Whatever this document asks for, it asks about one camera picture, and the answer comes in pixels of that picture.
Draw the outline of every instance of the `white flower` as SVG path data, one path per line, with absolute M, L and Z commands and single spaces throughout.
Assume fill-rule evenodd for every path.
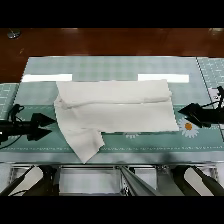
M 126 138 L 136 138 L 141 134 L 141 132 L 124 132 Z
M 199 127 L 185 118 L 179 119 L 178 125 L 180 127 L 180 131 L 182 131 L 182 135 L 185 135 L 185 137 L 194 138 L 199 133 Z

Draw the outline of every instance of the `tabletop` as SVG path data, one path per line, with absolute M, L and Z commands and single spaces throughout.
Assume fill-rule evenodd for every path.
M 184 119 L 178 110 L 190 103 L 211 102 L 209 89 L 222 85 L 223 59 L 155 56 L 63 56 L 31 57 L 23 78 L 28 75 L 71 74 L 72 81 L 138 80 L 139 74 L 188 75 L 188 83 L 169 83 L 176 120 Z M 22 82 L 14 103 L 25 106 L 19 116 L 29 119 L 41 112 L 55 118 L 53 102 L 58 94 L 54 81 Z M 0 161 L 22 163 L 80 164 L 66 143 L 57 124 L 47 127 L 52 133 L 38 142 L 22 137 L 10 148 L 1 150 Z M 194 128 L 191 135 L 177 133 L 114 133 L 103 134 L 106 145 L 89 164 L 156 164 L 224 161 L 222 132 L 212 128 Z

